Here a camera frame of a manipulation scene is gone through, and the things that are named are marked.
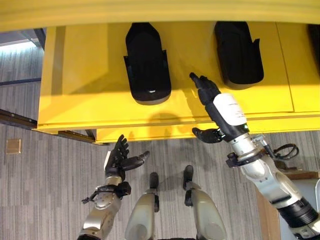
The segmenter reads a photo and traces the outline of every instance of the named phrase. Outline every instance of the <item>floor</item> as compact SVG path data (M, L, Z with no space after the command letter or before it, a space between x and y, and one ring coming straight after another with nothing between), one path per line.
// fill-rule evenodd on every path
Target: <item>floor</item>
M27 48L0 52L0 82L41 76L43 52ZM39 83L0 87L0 108L37 119ZM103 164L109 146L74 140L0 124L0 239L74 240L92 205L81 203L104 183ZM5 154L7 139L22 139L21 154ZM320 170L320 131L267 134L273 148L296 143L300 155L290 165ZM160 178L160 212L155 238L191 238L196 235L193 211L184 206L182 171L191 164L194 182L215 202L229 240L261 240L255 189L225 164L231 152L226 143L205 144L196 139L129 143L130 156L146 150L150 158L129 171L132 193L125 196L107 239L124 239L126 225L148 175Z

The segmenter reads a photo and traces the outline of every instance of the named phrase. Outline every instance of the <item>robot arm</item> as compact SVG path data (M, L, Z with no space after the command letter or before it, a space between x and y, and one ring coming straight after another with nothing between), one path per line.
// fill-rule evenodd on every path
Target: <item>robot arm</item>
M148 158L149 152L128 158L127 139L121 135L109 153L105 166L105 185L95 188L94 193L82 200L94 202L93 209L84 221L77 240L104 240L110 233L123 196L131 193L125 171L138 168Z
M234 152L226 161L229 167L239 167L262 195L279 211L292 233L300 240L320 239L320 217L295 185L280 172L275 164L274 152L266 141L252 139L246 117L229 93L220 93L217 86L206 77L190 74L198 88L201 103L219 129L192 129L205 143L222 140L231 144Z

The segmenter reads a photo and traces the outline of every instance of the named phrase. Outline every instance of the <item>yellow platform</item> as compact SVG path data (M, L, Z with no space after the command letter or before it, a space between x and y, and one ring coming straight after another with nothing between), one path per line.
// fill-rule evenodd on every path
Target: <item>yellow platform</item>
M292 112L293 105L275 23L250 23L261 39L264 79L230 90L219 71L213 22L157 22L167 50L170 98L146 106L132 98L123 56L129 23L52 27L47 30L38 129L70 130L186 124L211 120L201 107L190 72L233 93L246 114Z
M95 23L320 23L318 0L0 0L0 31Z
M153 106L136 103L130 93L123 59L130 23L49 27L37 130L98 129L98 142L119 133L132 140L191 137L192 126L212 123L190 72L232 93L254 133L320 129L320 77L306 24L249 23L252 38L260 38L264 79L244 90L223 84L214 24L152 23L167 50L172 84L170 98Z

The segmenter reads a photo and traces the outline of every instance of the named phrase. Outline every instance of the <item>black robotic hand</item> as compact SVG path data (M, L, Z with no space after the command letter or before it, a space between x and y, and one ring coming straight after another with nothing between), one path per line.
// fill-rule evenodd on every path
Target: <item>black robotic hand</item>
M205 76L198 77L193 72L189 76L198 89L199 99L206 112L219 127L207 130L194 127L192 132L199 140L207 144L222 140L229 142L249 132L244 114L230 94L221 93L217 85Z
M118 138L114 149L111 151L108 162L104 169L106 177L120 176L122 181L124 181L126 178L125 171L140 167L150 155L149 151L145 151L139 156L128 158L128 146L127 139L122 134Z

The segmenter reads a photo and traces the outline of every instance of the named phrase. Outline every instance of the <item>black cable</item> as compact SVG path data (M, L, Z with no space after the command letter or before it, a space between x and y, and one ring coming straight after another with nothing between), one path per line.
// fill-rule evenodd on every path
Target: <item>black cable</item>
M284 150L284 149L289 149L289 148L292 148L290 150L290 152L288 154L285 154L285 155L281 155L280 151ZM279 160L290 160L292 158L294 158L295 156L297 156L299 154L299 148L297 147L297 145L293 144L293 143L288 143L288 144L285 144L277 149L275 149L273 151L273 154L275 155L275 157Z

